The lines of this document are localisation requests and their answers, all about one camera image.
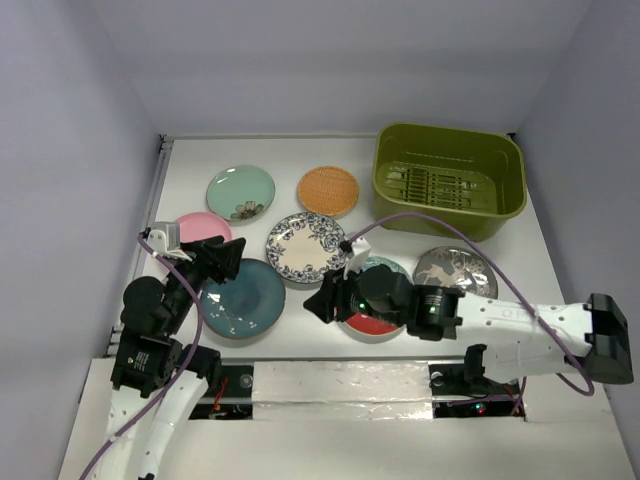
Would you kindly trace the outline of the dark teal blossom plate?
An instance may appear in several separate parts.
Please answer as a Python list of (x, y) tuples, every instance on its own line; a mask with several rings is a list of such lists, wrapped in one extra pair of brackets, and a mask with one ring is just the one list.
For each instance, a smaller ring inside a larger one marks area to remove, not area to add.
[(234, 280), (208, 281), (200, 303), (205, 324), (217, 335), (247, 340), (268, 331), (280, 318), (286, 302), (285, 285), (278, 273), (257, 259), (242, 259)]

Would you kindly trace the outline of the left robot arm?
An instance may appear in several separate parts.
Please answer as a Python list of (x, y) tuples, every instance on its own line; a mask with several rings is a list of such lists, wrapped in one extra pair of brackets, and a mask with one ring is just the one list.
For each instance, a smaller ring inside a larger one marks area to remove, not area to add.
[(239, 273), (246, 241), (221, 236), (179, 243), (146, 229), (138, 243), (164, 265), (164, 280), (143, 276), (123, 294), (123, 310), (104, 443), (82, 473), (84, 479), (157, 479), (197, 402), (221, 383), (221, 354), (175, 337), (187, 314), (205, 313), (198, 298), (209, 281), (224, 284)]

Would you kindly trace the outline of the pink plate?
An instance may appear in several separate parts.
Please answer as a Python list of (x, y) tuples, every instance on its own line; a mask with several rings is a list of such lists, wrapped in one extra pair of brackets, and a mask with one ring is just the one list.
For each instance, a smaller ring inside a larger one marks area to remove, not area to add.
[(175, 220), (180, 227), (180, 244), (189, 244), (221, 236), (224, 242), (233, 239), (229, 224), (211, 212), (192, 212)]

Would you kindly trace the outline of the blue floral rim plate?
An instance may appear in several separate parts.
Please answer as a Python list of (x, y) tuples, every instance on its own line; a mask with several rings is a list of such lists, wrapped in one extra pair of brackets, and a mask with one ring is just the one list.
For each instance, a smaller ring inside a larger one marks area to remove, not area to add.
[(299, 212), (280, 220), (267, 236), (265, 250), (269, 264), (284, 279), (315, 284), (329, 270), (341, 269), (347, 260), (340, 249), (343, 228), (333, 219), (316, 213)]

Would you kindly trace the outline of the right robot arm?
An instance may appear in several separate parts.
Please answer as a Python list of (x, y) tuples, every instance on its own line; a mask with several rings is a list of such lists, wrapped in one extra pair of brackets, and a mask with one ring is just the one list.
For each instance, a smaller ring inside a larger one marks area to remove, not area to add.
[(303, 307), (326, 324), (361, 313), (424, 341), (452, 340), (465, 350), (460, 379), (473, 392), (494, 382), (572, 372), (601, 384), (634, 381), (628, 322), (606, 294), (584, 303), (528, 306), (415, 285), (380, 265), (326, 272)]

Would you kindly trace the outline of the red and teal plate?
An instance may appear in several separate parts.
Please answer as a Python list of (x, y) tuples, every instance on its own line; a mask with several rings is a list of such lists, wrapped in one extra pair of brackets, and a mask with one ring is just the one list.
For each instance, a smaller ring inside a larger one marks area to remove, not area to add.
[[(375, 266), (385, 265), (391, 271), (404, 275), (411, 280), (408, 272), (397, 262), (383, 256), (370, 256), (362, 267), (362, 271)], [(376, 344), (395, 338), (403, 332), (403, 327), (385, 323), (367, 315), (356, 313), (338, 326), (351, 338), (368, 344)]]

